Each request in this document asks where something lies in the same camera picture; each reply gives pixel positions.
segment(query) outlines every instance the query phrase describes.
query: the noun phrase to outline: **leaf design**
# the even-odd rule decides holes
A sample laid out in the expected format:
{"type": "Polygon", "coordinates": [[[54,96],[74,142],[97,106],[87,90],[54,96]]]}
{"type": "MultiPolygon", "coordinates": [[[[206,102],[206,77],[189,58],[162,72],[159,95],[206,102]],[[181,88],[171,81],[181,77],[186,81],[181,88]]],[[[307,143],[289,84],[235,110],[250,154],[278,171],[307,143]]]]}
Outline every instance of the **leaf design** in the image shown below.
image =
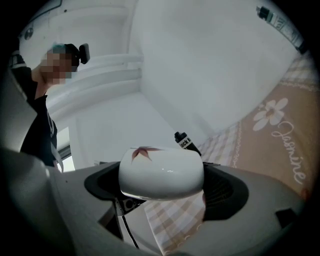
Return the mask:
{"type": "Polygon", "coordinates": [[[156,147],[150,147],[150,146],[140,146],[132,153],[132,160],[131,163],[134,161],[134,159],[139,155],[143,155],[144,157],[148,158],[150,161],[151,158],[149,157],[148,151],[161,151],[162,149],[156,148],[156,147]]]}

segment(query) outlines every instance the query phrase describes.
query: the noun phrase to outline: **black shirt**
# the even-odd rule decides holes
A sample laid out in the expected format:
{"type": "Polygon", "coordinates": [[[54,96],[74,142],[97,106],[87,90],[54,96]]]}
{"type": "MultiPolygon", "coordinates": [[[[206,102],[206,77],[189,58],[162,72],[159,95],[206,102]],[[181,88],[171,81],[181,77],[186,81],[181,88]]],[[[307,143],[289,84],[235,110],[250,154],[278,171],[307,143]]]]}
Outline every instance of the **black shirt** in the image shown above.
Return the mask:
{"type": "Polygon", "coordinates": [[[44,95],[35,99],[38,83],[32,80],[31,69],[26,66],[12,68],[12,72],[27,96],[27,102],[37,112],[21,147],[21,151],[41,159],[46,166],[54,166],[52,144],[57,148],[57,127],[50,118],[44,95]]]}

